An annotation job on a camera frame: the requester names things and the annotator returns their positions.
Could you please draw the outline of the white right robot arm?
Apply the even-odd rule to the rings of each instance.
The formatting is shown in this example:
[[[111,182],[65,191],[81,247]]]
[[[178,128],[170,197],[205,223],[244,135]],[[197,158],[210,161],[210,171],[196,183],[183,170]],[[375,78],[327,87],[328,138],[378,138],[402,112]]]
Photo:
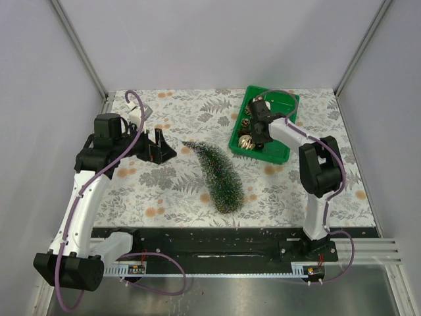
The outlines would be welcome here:
[[[317,138],[292,123],[281,113],[272,113],[262,97],[250,100],[251,138],[256,146],[279,141],[299,156],[299,176],[308,194],[305,237],[300,241],[301,256],[315,260],[328,246],[329,202],[345,185],[345,169],[336,139]]]

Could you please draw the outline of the small green christmas tree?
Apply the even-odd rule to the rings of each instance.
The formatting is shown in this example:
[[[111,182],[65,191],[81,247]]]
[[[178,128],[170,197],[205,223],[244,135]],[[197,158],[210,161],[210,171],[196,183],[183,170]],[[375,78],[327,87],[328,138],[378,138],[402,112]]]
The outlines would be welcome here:
[[[221,214],[239,211],[244,203],[243,183],[228,155],[207,142],[182,143],[196,155],[215,209]]]

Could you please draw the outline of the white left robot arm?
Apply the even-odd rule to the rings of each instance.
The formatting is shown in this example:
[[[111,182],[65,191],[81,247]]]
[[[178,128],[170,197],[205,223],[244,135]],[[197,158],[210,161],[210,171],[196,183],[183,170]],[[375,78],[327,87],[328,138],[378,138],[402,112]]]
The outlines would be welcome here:
[[[57,235],[45,253],[34,257],[34,268],[51,286],[94,291],[105,269],[122,255],[141,256],[140,233],[134,228],[114,228],[102,242],[91,246],[91,233],[102,197],[115,168],[126,157],[161,165],[177,155],[160,128],[154,140],[148,131],[120,115],[97,115],[93,133],[76,156],[72,195]]]

